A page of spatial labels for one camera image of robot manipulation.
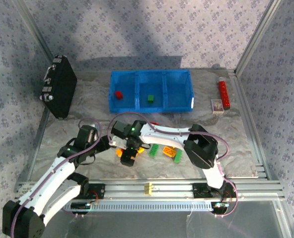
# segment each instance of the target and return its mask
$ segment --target green block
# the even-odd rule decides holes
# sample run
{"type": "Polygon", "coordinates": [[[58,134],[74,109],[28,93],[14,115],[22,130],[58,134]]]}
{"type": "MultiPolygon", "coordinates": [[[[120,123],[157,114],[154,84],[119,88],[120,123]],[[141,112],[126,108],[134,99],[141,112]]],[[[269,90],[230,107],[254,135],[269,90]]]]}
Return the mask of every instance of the green block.
{"type": "Polygon", "coordinates": [[[157,154],[158,149],[159,149],[159,145],[153,144],[150,151],[149,151],[149,155],[152,156],[152,157],[155,157],[156,154],[157,154]]]}
{"type": "Polygon", "coordinates": [[[148,102],[153,103],[153,95],[148,95],[148,102]]]}
{"type": "Polygon", "coordinates": [[[177,150],[177,153],[176,153],[176,156],[175,156],[175,159],[173,162],[175,162],[176,164],[178,164],[180,162],[180,159],[181,159],[181,155],[182,155],[182,150],[177,150]]]}

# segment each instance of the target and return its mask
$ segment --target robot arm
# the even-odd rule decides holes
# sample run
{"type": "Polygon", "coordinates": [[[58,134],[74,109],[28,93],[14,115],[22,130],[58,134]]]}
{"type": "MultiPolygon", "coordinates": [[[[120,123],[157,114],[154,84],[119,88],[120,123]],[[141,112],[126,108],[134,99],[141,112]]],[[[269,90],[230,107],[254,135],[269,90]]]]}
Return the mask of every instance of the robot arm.
{"type": "Polygon", "coordinates": [[[135,121],[133,125],[115,122],[111,131],[115,136],[110,144],[124,149],[121,157],[123,165],[132,166],[134,160],[131,157],[135,157],[139,147],[144,144],[172,146],[184,150],[191,163],[203,170],[208,186],[217,189],[222,187],[223,175],[216,162],[218,142],[210,136],[190,134],[191,131],[207,132],[202,126],[194,124],[191,128],[171,128],[154,125],[154,128],[168,133],[160,133],[141,120],[135,121]]]}
{"type": "Polygon", "coordinates": [[[94,148],[70,159],[60,169],[54,171],[53,168],[59,163],[69,156],[89,148],[97,140],[97,130],[92,126],[83,125],[77,138],[73,138],[60,149],[53,164],[34,187],[17,202],[9,201],[3,207],[2,232],[10,236],[14,216],[21,207],[22,210],[15,223],[14,238],[40,238],[47,223],[66,203],[78,195],[88,194],[88,178],[75,173],[75,169],[86,160],[87,156],[95,156],[111,146],[124,149],[121,163],[126,166],[134,164],[131,157],[135,157],[137,150],[144,144],[162,144],[182,149],[187,153],[192,164],[203,169],[208,186],[217,189],[222,187],[223,175],[220,174],[216,163],[218,142],[210,136],[183,134],[190,131],[206,132],[200,125],[194,124],[191,128],[170,128],[155,125],[154,128],[174,133],[157,132],[145,121],[137,120],[132,125],[117,121],[111,131],[114,135],[112,141],[109,141],[107,135],[101,137],[94,148]],[[36,192],[37,187],[41,184],[41,189],[36,192]]]}
{"type": "Polygon", "coordinates": [[[96,146],[80,156],[70,159],[57,171],[53,169],[69,156],[90,147],[97,140],[97,130],[89,125],[80,128],[77,138],[70,140],[62,147],[57,158],[39,179],[39,181],[24,194],[17,202],[8,201],[2,210],[2,232],[10,236],[11,224],[15,213],[22,207],[15,223],[15,238],[39,238],[51,218],[61,210],[70,200],[78,195],[88,194],[88,178],[75,173],[76,168],[86,160],[87,156],[110,148],[107,136],[101,137],[96,146]]]}

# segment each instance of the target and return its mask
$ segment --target aluminum frame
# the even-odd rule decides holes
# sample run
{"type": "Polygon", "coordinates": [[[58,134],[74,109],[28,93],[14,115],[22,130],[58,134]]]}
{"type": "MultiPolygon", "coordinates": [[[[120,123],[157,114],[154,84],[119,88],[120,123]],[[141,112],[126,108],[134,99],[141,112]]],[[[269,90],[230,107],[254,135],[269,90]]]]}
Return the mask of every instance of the aluminum frame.
{"type": "Polygon", "coordinates": [[[36,140],[35,140],[35,143],[34,143],[34,152],[33,152],[33,155],[31,157],[31,159],[27,163],[28,165],[31,165],[31,166],[29,167],[28,175],[27,175],[27,177],[25,179],[26,181],[29,181],[31,179],[32,172],[33,172],[34,165],[35,165],[35,162],[36,162],[36,159],[37,159],[37,155],[38,155],[38,152],[39,152],[39,149],[40,149],[40,146],[41,146],[43,134],[44,134],[44,131],[46,129],[46,125],[47,125],[47,122],[48,122],[49,115],[50,115],[50,110],[45,107],[44,111],[43,111],[43,114],[42,114],[42,117],[41,117],[41,120],[40,120],[40,125],[39,125],[38,132],[37,132],[37,135],[36,135],[36,140]]]}
{"type": "MultiPolygon", "coordinates": [[[[281,184],[277,180],[232,179],[238,190],[239,201],[284,200],[281,184]]],[[[216,198],[193,198],[193,183],[206,183],[206,179],[120,179],[93,180],[90,183],[104,183],[104,202],[108,201],[215,201],[216,198]],[[152,183],[152,194],[144,194],[144,185],[152,183]]]]}
{"type": "Polygon", "coordinates": [[[262,164],[264,166],[267,178],[276,179],[274,175],[271,174],[270,169],[268,168],[268,165],[266,163],[266,157],[263,151],[262,143],[258,136],[253,115],[251,113],[248,101],[245,97],[245,92],[242,83],[233,74],[230,74],[230,80],[232,88],[235,92],[236,101],[239,105],[239,110],[241,113],[246,136],[249,144],[251,145],[253,157],[256,159],[255,162],[257,164],[262,164]]]}
{"type": "Polygon", "coordinates": [[[251,40],[247,44],[244,53],[242,54],[241,59],[239,60],[237,66],[234,69],[235,75],[239,77],[244,71],[245,66],[251,59],[255,49],[260,43],[264,33],[266,32],[268,26],[270,25],[277,9],[279,8],[282,0],[271,0],[268,6],[266,7],[264,14],[255,28],[255,31],[251,37],[251,40]]]}
{"type": "Polygon", "coordinates": [[[40,46],[47,60],[49,61],[49,63],[52,63],[54,56],[51,53],[50,48],[48,47],[45,39],[43,38],[41,31],[39,30],[35,20],[33,19],[26,3],[24,2],[24,0],[12,0],[12,2],[18,9],[19,14],[23,19],[23,22],[26,24],[31,35],[36,40],[36,43],[40,46]]]}

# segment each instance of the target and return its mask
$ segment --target cable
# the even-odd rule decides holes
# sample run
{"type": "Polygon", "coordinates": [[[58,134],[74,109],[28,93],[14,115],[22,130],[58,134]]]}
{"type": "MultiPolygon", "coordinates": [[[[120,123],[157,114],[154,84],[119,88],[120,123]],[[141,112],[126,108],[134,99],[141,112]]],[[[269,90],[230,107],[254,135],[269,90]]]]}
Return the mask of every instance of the cable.
{"type": "Polygon", "coordinates": [[[215,216],[218,216],[218,217],[224,217],[224,216],[228,216],[228,215],[230,215],[232,212],[235,211],[235,209],[236,209],[236,207],[237,207],[237,204],[238,204],[238,193],[237,193],[237,190],[236,190],[236,187],[235,187],[234,183],[232,183],[230,180],[226,179],[225,177],[223,177],[223,179],[224,179],[226,182],[228,182],[229,184],[231,184],[231,186],[233,187],[233,190],[234,190],[234,192],[235,192],[236,200],[235,200],[235,205],[234,205],[234,207],[232,208],[231,211],[229,211],[228,213],[222,214],[222,215],[220,215],[220,214],[215,214],[215,216]]]}
{"type": "Polygon", "coordinates": [[[142,118],[147,122],[147,124],[148,124],[148,125],[154,130],[154,131],[159,132],[159,133],[168,134],[168,135],[189,135],[189,134],[193,134],[193,135],[206,135],[206,136],[213,137],[213,138],[215,138],[215,139],[217,139],[217,140],[219,140],[219,141],[222,141],[222,143],[223,143],[223,144],[225,145],[225,147],[226,147],[226,151],[225,151],[225,153],[224,153],[222,156],[220,156],[220,157],[218,157],[218,158],[216,159],[216,162],[217,162],[218,170],[219,170],[220,174],[222,175],[223,179],[224,179],[226,182],[230,183],[231,186],[233,187],[234,192],[235,192],[235,195],[236,195],[236,200],[235,200],[235,205],[234,205],[233,209],[232,209],[230,212],[228,212],[228,213],[226,213],[226,214],[223,214],[223,215],[219,215],[219,214],[216,214],[216,215],[217,215],[217,216],[221,216],[221,217],[223,217],[223,216],[227,216],[227,215],[230,215],[230,214],[235,210],[235,208],[237,207],[237,203],[238,203],[238,193],[237,193],[236,187],[235,187],[235,185],[234,185],[230,180],[228,180],[228,179],[226,179],[226,178],[224,177],[224,173],[223,173],[223,171],[222,171],[222,169],[221,169],[221,166],[220,166],[220,161],[221,161],[223,158],[225,158],[225,157],[229,154],[229,152],[230,152],[230,147],[229,147],[228,143],[227,143],[223,138],[221,138],[220,136],[217,136],[217,135],[214,135],[214,134],[208,133],[208,132],[201,132],[201,131],[189,131],[189,132],[169,132],[169,131],[163,131],[163,130],[160,130],[160,129],[154,127],[154,125],[151,124],[151,123],[149,122],[149,120],[148,120],[145,116],[143,116],[143,115],[141,115],[141,114],[138,114],[138,113],[127,112],[127,113],[121,113],[121,114],[116,115],[116,116],[110,121],[110,123],[108,124],[108,127],[107,127],[107,138],[108,138],[109,141],[112,140],[112,138],[111,138],[111,133],[110,133],[110,127],[111,127],[112,123],[114,122],[114,120],[115,120],[116,118],[118,118],[119,116],[124,115],[124,114],[131,114],[131,115],[137,115],[137,116],[142,117],[142,118]]]}
{"type": "Polygon", "coordinates": [[[80,165],[91,165],[91,164],[94,164],[95,160],[96,160],[96,157],[95,157],[95,154],[93,154],[93,161],[92,162],[83,163],[83,164],[80,164],[80,165]]]}
{"type": "Polygon", "coordinates": [[[228,191],[225,191],[222,201],[226,198],[225,195],[229,195],[230,196],[230,199],[232,201],[232,196],[231,196],[231,194],[228,191]]]}
{"type": "Polygon", "coordinates": [[[144,148],[144,149],[147,149],[148,150],[148,149],[151,148],[151,145],[150,144],[143,144],[143,145],[141,145],[141,147],[144,148]]]}
{"type": "Polygon", "coordinates": [[[65,164],[66,162],[68,162],[70,159],[73,159],[79,155],[82,155],[88,151],[90,151],[91,149],[93,149],[97,143],[100,141],[101,137],[102,137],[102,127],[100,126],[100,123],[94,119],[94,118],[91,118],[91,120],[95,121],[98,126],[99,126],[99,137],[98,139],[94,142],[94,144],[92,144],[90,147],[88,147],[87,149],[85,150],[82,150],[74,155],[71,155],[69,157],[67,157],[65,160],[63,160],[62,162],[60,162],[57,166],[55,166],[55,168],[52,170],[53,172],[48,174],[45,179],[39,184],[39,186],[31,193],[31,195],[29,196],[29,198],[27,200],[25,200],[22,205],[18,208],[17,212],[15,213],[14,217],[13,217],[13,220],[12,220],[12,223],[11,223],[11,229],[10,229],[10,237],[11,238],[14,238],[14,227],[15,227],[15,224],[16,224],[16,221],[17,221],[17,218],[18,218],[18,215],[19,213],[21,212],[21,210],[24,208],[25,205],[27,205],[27,203],[33,199],[33,197],[37,194],[37,192],[43,187],[43,185],[49,180],[49,178],[51,178],[51,176],[63,165],[65,164]]]}
{"type": "Polygon", "coordinates": [[[96,201],[98,201],[98,194],[97,194],[97,192],[95,192],[94,190],[89,190],[88,192],[90,192],[90,193],[94,193],[94,194],[96,195],[96,197],[95,197],[95,201],[90,201],[89,203],[92,203],[92,202],[96,202],[96,201]]]}
{"type": "Polygon", "coordinates": [[[66,145],[70,145],[73,141],[75,141],[76,140],[76,138],[72,138],[71,140],[69,140],[67,143],[66,143],[66,145]]]}

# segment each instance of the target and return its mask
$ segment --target floral wallpaper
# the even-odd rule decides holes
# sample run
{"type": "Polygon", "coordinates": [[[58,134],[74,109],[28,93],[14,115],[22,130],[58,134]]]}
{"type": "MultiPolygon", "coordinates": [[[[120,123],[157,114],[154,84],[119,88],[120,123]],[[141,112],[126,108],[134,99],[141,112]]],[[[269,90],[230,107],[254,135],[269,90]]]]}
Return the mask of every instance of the floral wallpaper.
{"type": "Polygon", "coordinates": [[[294,219],[294,0],[281,5],[240,79],[294,219]]]}
{"type": "Polygon", "coordinates": [[[2,207],[23,178],[40,123],[48,62],[11,1],[0,0],[0,237],[2,207]]]}
{"type": "Polygon", "coordinates": [[[269,0],[24,0],[75,70],[235,68],[269,0]]]}

